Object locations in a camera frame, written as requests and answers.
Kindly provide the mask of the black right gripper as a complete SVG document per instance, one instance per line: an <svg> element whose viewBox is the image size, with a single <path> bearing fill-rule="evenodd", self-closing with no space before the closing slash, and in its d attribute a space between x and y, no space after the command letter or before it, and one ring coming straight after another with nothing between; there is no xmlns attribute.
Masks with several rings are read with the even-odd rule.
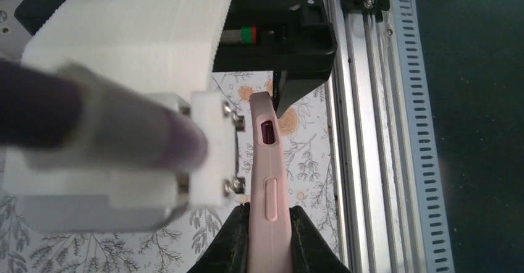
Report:
<svg viewBox="0 0 524 273"><path fill-rule="evenodd" d="M23 0L15 18L35 34L65 0ZM277 116L325 83L337 50L323 0L232 0L213 70L273 72Z"/></svg>

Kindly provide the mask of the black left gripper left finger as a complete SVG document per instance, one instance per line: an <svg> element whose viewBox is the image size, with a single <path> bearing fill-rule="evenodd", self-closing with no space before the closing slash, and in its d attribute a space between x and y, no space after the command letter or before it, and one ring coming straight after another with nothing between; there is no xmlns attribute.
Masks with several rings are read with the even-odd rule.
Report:
<svg viewBox="0 0 524 273"><path fill-rule="evenodd" d="M250 204L236 206L188 273L246 273Z"/></svg>

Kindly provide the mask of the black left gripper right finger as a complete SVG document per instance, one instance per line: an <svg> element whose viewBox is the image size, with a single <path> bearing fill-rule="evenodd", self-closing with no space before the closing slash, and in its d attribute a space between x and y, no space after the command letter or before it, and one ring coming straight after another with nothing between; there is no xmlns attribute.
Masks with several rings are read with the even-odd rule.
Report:
<svg viewBox="0 0 524 273"><path fill-rule="evenodd" d="M293 271L298 273L350 273L331 250L305 210L290 208Z"/></svg>

